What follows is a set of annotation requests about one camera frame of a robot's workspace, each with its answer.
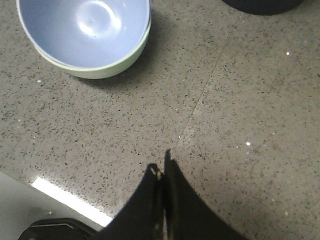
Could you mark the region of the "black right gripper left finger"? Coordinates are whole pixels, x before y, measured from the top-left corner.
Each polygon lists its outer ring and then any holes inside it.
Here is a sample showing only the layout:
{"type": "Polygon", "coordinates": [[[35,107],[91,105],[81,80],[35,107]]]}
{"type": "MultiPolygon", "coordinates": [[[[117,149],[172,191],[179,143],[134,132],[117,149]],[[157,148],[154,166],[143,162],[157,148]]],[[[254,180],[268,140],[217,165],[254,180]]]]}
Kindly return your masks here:
{"type": "Polygon", "coordinates": [[[93,240],[162,240],[164,237],[163,174],[155,163],[147,165],[137,189],[93,240]]]}

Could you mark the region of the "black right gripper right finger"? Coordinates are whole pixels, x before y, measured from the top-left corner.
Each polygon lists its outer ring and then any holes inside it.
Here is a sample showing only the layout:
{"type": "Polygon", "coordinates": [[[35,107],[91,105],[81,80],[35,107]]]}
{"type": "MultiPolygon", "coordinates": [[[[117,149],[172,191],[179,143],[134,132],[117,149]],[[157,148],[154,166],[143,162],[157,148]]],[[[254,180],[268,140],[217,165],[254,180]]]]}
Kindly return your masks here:
{"type": "Polygon", "coordinates": [[[169,149],[164,157],[164,206],[169,240],[246,239],[199,197],[169,149]]]}

